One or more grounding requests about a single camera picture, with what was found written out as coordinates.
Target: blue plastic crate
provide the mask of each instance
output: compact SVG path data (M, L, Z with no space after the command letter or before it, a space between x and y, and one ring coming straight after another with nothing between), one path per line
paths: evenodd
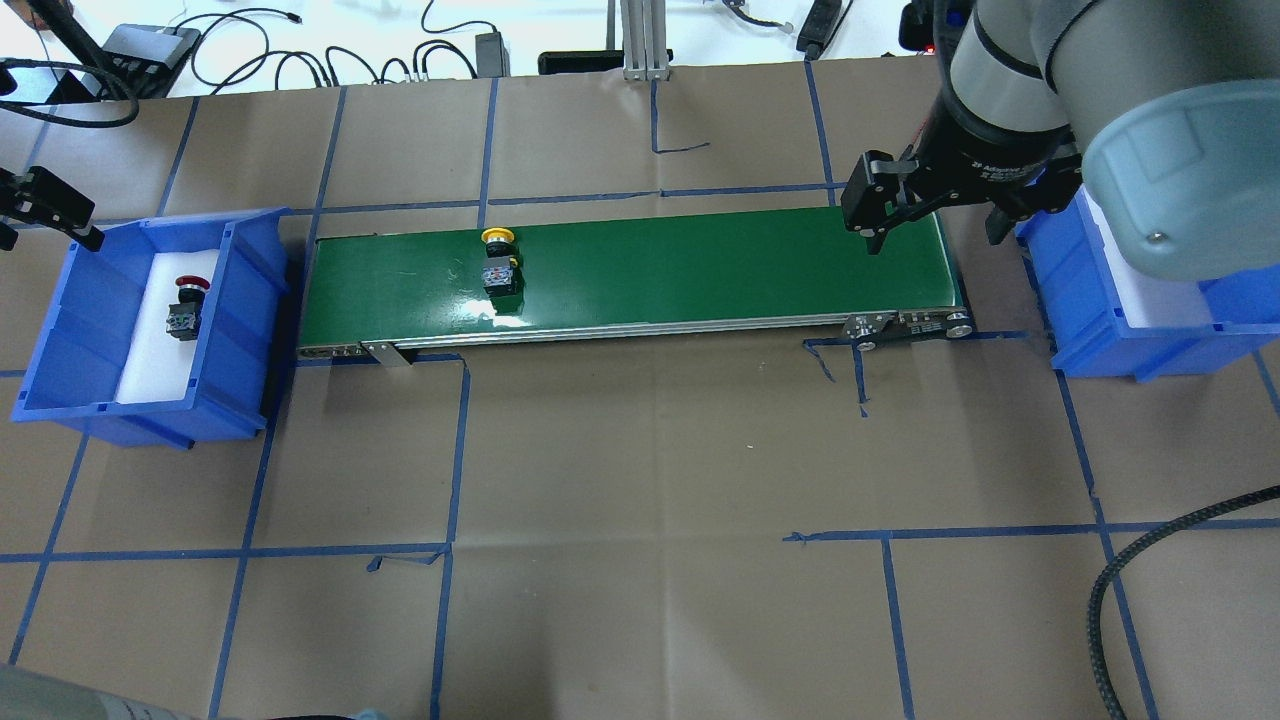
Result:
M1211 315L1193 327L1132 327L1083 191L1018 228L1032 256L1057 355L1070 377L1213 373L1280 337L1280 266L1199 283Z
M288 291L276 229L288 213L154 218L106 231L99 252L72 245L13 420L52 420L120 446L253 437L266 427L262 387L276 305ZM152 259L215 249L186 395L116 402Z

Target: green conveyor belt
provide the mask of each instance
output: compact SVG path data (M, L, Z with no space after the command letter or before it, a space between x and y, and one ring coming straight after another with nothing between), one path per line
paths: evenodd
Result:
M301 352L616 337L841 322L964 305L934 217L881 255L838 208L512 228L525 288L494 313L479 231L321 240Z

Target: blue bin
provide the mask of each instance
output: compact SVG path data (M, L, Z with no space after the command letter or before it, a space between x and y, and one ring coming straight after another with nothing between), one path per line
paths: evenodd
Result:
M1211 320L1132 327L1082 193L1057 214L1018 228L1057 340L1052 365L1070 377L1213 373L1280 337L1280 266L1199 283Z
M253 437L266 427L262 387L276 305L288 291L276 229L288 213L154 218L106 231L99 252L72 245L13 420L52 420L119 446ZM215 249L184 397L115 402L152 259Z

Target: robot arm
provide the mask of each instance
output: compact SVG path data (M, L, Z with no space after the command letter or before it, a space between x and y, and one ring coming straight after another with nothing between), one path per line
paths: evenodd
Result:
M984 201L998 242L1083 177L1147 274L1280 263L1280 3L978 0L968 22L961 5L933 3L942 90L916 140L865 152L841 196L870 252Z

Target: white floor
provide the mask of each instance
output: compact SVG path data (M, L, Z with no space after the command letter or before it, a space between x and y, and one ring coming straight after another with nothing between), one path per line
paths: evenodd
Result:
M874 58L884 53L908 54L897 45L897 20L906 0L847 0L852 3L844 27L824 58ZM408 60L413 47L426 40L419 26L425 3L403 0L337 0L307 3L278 0L246 3L228 0L76 0L76 17L100 44L120 23L166 26L198 13L225 13L237 8L271 6L302 15L293 24L270 14L252 15L262 23L271 47L307 50L320 55L329 45L340 45L369 60L374 69L393 56ZM760 19L790 22L794 31L750 27L736 19L719 0L668 0L668 45L677 65L744 65L799 60L796 35L804 24L812 0L754 0L748 12ZM512 74L538 74L538 55L547 50L600 50L605 46L605 0L438 0L428 17L428 27L484 19L503 33L511 54ZM192 23L204 28L212 18ZM475 46L476 27L449 35L468 56ZM42 33L55 60L74 60L52 33ZM621 46L621 29L617 42ZM45 49L35 32L15 14L0 10L0 47L14 58L42 58ZM200 72L221 79L246 60L262 51L261 35L247 23L225 22L210 37L200 54ZM274 87L276 60L248 82L224 92L250 92ZM367 82L369 73L351 58L335 55L334 64L344 85ZM431 56L433 77L462 77L465 68L443 53ZM310 87L311 76L301 63L285 65L280 86ZM173 96L205 95L210 87L186 70L174 86Z

